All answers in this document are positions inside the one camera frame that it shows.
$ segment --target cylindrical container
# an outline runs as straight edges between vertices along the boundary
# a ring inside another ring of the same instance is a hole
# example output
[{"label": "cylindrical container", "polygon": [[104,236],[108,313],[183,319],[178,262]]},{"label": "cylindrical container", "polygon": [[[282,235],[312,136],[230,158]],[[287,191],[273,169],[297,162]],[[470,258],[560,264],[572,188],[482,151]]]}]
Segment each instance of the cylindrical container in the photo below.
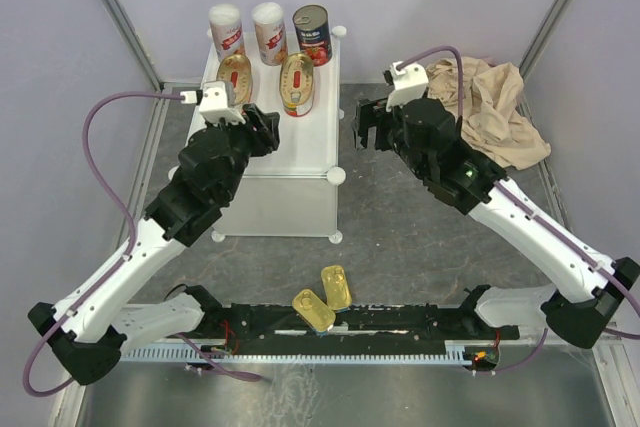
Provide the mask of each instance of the cylindrical container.
[{"label": "cylindrical container", "polygon": [[252,11],[260,59],[267,65],[280,65],[287,58],[284,10],[275,2],[264,2]]},{"label": "cylindrical container", "polygon": [[280,68],[280,97],[284,111],[302,117],[313,106],[313,61],[304,52],[287,57]]},{"label": "cylindrical container", "polygon": [[242,18],[235,5],[218,4],[209,11],[209,24],[218,60],[234,54],[244,55]]},{"label": "cylindrical container", "polygon": [[233,85],[235,100],[233,105],[242,107],[251,100],[253,77],[251,76],[251,62],[241,54],[230,55],[218,67],[216,80],[224,80]]},{"label": "cylindrical container", "polygon": [[313,65],[319,67],[331,60],[331,34],[329,16],[324,7],[305,5],[293,14],[293,25],[300,51],[306,52]]}]

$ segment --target white shelf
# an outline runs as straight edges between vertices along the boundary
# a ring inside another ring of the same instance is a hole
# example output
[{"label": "white shelf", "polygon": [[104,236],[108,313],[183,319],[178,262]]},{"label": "white shelf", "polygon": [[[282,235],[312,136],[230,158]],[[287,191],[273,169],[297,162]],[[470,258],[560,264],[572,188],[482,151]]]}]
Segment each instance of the white shelf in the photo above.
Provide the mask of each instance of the white shelf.
[{"label": "white shelf", "polygon": [[[260,60],[255,33],[245,32],[246,54],[251,60],[253,91],[251,102],[263,112],[279,112],[280,147],[266,157],[249,162],[245,177],[324,177],[338,159],[338,119],[340,98],[340,38],[332,35],[333,57],[325,65],[314,68],[315,92],[313,108],[304,117],[291,117],[284,112],[278,91],[280,66],[268,66]],[[295,34],[287,34],[289,53],[298,52]],[[203,83],[215,80],[219,66],[211,46]],[[189,136],[205,127],[204,119],[194,112]]]}]

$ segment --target canned food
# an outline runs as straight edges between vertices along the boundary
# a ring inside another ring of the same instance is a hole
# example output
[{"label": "canned food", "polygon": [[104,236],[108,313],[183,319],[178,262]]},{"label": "canned food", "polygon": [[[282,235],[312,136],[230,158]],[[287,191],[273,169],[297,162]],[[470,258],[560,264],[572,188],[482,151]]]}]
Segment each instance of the canned food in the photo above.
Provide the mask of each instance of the canned food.
[{"label": "canned food", "polygon": [[218,67],[216,80],[224,80],[233,85],[235,100],[233,105],[248,104],[251,99],[253,77],[251,76],[251,61],[246,55],[230,55]]},{"label": "canned food", "polygon": [[275,2],[264,2],[251,12],[256,27],[260,59],[267,65],[280,65],[287,58],[284,10]]},{"label": "canned food", "polygon": [[293,117],[308,114],[313,106],[313,61],[302,52],[291,54],[280,68],[280,97]]},{"label": "canned food", "polygon": [[244,55],[242,19],[235,5],[218,4],[211,7],[209,25],[219,61],[234,54]]},{"label": "canned food", "polygon": [[336,321],[336,314],[309,289],[293,299],[293,308],[317,334],[326,334]]},{"label": "canned food", "polygon": [[319,67],[331,60],[331,34],[329,16],[324,7],[305,5],[293,14],[293,25],[300,51],[306,52],[313,65]]},{"label": "canned food", "polygon": [[321,277],[327,294],[327,306],[335,312],[342,312],[351,307],[351,292],[344,269],[340,265],[325,267],[322,269]]}]

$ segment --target crumpled fabric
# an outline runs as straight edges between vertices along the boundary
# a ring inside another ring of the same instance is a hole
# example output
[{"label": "crumpled fabric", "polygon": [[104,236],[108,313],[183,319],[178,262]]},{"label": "crumpled fabric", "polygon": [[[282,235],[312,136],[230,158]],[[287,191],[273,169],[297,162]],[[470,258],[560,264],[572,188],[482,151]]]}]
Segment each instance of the crumpled fabric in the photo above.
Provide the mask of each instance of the crumpled fabric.
[{"label": "crumpled fabric", "polygon": [[[462,138],[501,167],[526,169],[551,153],[536,128],[517,111],[524,82],[511,63],[490,66],[463,57],[464,102]],[[428,97],[439,99],[458,113],[458,75],[455,59],[441,59],[427,67]]]}]

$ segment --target gold can lid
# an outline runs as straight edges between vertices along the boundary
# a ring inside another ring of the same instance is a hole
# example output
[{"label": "gold can lid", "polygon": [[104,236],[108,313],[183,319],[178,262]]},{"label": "gold can lid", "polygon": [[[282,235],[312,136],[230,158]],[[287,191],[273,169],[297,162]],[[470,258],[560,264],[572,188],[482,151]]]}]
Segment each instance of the gold can lid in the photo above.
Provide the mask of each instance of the gold can lid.
[{"label": "gold can lid", "polygon": [[327,306],[334,311],[348,309],[353,303],[347,276],[340,265],[330,265],[322,269],[320,274],[327,295]]},{"label": "gold can lid", "polygon": [[304,289],[293,298],[293,308],[313,330],[328,331],[336,321],[336,314],[310,289]]},{"label": "gold can lid", "polygon": [[248,104],[251,99],[253,77],[251,75],[251,61],[246,55],[234,54],[220,62],[216,80],[224,80],[233,85],[235,93],[234,105]]},{"label": "gold can lid", "polygon": [[280,97],[287,106],[305,104],[313,95],[313,60],[303,52],[288,56],[280,68]]}]

